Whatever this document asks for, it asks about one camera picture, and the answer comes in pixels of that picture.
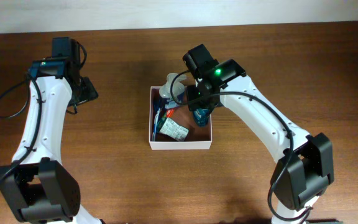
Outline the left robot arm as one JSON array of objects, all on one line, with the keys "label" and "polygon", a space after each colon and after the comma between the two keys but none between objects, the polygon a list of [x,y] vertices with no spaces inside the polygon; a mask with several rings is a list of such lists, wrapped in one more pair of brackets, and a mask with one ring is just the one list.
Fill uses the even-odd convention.
[{"label": "left robot arm", "polygon": [[21,223],[103,223],[81,204],[80,186],[63,167],[65,115],[97,99],[80,75],[86,49],[70,37],[52,40],[52,53],[35,60],[23,81],[28,86],[24,132],[12,162],[0,166],[0,192]]}]

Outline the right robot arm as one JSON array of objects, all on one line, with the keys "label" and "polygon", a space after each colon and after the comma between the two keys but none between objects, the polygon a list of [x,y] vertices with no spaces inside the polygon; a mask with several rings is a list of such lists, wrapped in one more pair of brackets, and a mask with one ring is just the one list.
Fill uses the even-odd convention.
[{"label": "right robot arm", "polygon": [[313,204],[334,182],[333,145],[324,133],[312,136],[281,113],[235,60],[218,62],[201,44],[183,61],[196,84],[187,94],[191,111],[225,107],[268,149],[276,163],[267,203],[272,223],[306,223]]}]

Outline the teal mouthwash bottle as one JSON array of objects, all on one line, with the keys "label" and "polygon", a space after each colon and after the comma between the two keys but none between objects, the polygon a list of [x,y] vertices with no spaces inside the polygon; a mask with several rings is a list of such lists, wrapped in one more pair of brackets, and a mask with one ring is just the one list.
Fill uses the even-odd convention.
[{"label": "teal mouthwash bottle", "polygon": [[209,116],[211,114],[209,109],[196,109],[192,112],[193,119],[199,127],[206,126],[209,123]]}]

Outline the red green toothpaste tube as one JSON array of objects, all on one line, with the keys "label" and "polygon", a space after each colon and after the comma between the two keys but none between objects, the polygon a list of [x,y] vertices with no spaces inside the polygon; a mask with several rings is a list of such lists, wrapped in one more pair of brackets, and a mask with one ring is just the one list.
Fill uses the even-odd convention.
[{"label": "red green toothpaste tube", "polygon": [[169,109],[169,110],[165,110],[164,114],[162,115],[161,119],[167,119],[170,118],[175,112],[175,109]]}]

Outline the dark blue foam pump bottle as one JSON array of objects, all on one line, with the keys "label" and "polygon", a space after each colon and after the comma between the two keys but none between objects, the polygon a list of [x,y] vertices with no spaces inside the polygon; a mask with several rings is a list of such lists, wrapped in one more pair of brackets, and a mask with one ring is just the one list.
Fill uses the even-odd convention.
[{"label": "dark blue foam pump bottle", "polygon": [[186,80],[186,75],[178,76],[177,73],[169,73],[167,82],[159,89],[159,95],[162,98],[166,110],[179,107],[178,103],[183,102],[185,86],[181,81]]}]

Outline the white green soap packet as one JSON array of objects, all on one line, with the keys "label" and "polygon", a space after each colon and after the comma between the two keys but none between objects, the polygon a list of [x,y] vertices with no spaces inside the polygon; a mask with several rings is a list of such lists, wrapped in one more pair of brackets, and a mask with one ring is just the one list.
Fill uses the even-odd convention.
[{"label": "white green soap packet", "polygon": [[177,124],[171,118],[167,118],[161,127],[159,133],[167,135],[176,141],[184,141],[188,135],[189,130]]}]

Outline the blue white toothbrush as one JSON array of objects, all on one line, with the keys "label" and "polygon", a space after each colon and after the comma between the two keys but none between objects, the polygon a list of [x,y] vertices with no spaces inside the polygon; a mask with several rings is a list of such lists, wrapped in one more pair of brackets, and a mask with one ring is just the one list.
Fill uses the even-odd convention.
[{"label": "blue white toothbrush", "polygon": [[154,126],[153,126],[153,129],[152,129],[152,138],[151,138],[152,141],[155,141],[155,138],[156,138],[157,126],[158,126],[160,112],[161,112],[161,109],[159,108],[156,111],[156,114],[154,116]]}]

